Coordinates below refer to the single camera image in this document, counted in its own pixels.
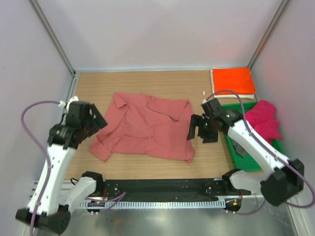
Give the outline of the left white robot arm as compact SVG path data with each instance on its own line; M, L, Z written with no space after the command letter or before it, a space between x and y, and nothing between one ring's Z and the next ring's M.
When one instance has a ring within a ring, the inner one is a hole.
M35 192L25 208L17 210L16 220L34 228L62 234L71 214L88 196L104 192L102 174L86 171L63 196L63 180L78 146L107 125L95 104L80 101L77 96L60 101L62 120L49 131L48 147L40 146L46 160Z

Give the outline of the salmon pink t shirt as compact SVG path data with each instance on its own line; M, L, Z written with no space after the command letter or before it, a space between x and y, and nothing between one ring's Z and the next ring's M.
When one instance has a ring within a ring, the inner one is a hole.
M104 116L108 124L96 133L89 151L101 161L123 153L191 163L195 150L187 136L192 114L187 99L116 92Z

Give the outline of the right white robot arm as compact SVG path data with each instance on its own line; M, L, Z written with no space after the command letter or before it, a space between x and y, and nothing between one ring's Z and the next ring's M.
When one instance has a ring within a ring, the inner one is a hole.
M303 163L290 160L265 141L248 123L244 111L226 110L217 99L204 101L201 107L203 114L191 115L187 139L199 136L204 143L216 142L221 132L244 148L263 171L259 175L240 169L225 173L221 187L226 194L247 190L279 206L303 190Z

